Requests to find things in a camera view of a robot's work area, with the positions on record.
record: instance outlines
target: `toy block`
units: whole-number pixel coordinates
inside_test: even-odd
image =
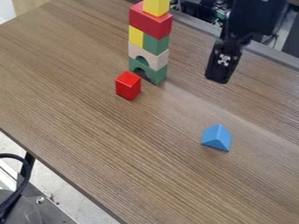
[[[201,143],[218,150],[229,151],[231,149],[232,134],[222,124],[217,124],[205,129]]]
[[[133,26],[129,26],[129,42],[143,47],[144,33]]]
[[[161,68],[165,67],[168,63],[169,58],[169,50],[167,49],[163,53],[156,56],[151,52],[144,50],[143,48],[133,45],[129,42],[129,57],[132,59],[137,59],[138,57],[143,57],[146,59],[147,64],[153,70],[160,70]]]
[[[161,17],[170,10],[170,0],[143,0],[143,11]]]
[[[144,33],[143,48],[150,53],[159,55],[160,53],[168,49],[168,44],[170,42],[170,36],[166,36],[162,39],[157,39],[151,37],[149,34]]]
[[[156,39],[162,39],[171,32],[173,16],[169,13],[161,17],[143,12],[143,2],[134,4],[129,10],[129,24]]]
[[[124,71],[115,80],[116,93],[133,101],[141,91],[142,79],[129,71]]]
[[[155,71],[144,64],[143,58],[129,58],[129,70],[133,73],[135,73],[137,70],[142,70],[146,74],[146,80],[150,80],[151,83],[158,85],[166,78],[168,66],[166,65],[159,71]]]

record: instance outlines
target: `yellow cube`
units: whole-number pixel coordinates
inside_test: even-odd
[[[143,48],[144,33],[133,26],[129,26],[129,42]]]
[[[170,10],[170,0],[143,0],[143,11],[161,17]]]

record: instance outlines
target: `block tower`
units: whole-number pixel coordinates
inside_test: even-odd
[[[170,0],[143,0],[129,11],[129,70],[157,85],[168,70]]]

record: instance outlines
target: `green block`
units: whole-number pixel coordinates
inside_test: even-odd
[[[146,63],[143,63],[144,60],[139,59],[132,59],[129,58],[129,70],[132,73],[136,73],[140,76],[142,76],[145,80],[150,81],[151,83],[158,85],[160,84],[167,75],[168,66],[164,66],[159,71],[155,71],[154,69],[144,65]]]
[[[153,38],[150,35],[144,33],[143,36],[143,48],[150,53],[159,55],[168,49],[170,42],[170,36],[166,36],[162,39]]]

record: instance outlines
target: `red cube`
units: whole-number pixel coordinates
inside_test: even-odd
[[[171,32],[173,16],[165,13],[154,17],[143,11],[143,2],[134,4],[129,10],[129,24],[156,39],[162,39]]]
[[[140,93],[141,86],[141,77],[129,71],[124,71],[115,80],[116,93],[130,101]]]

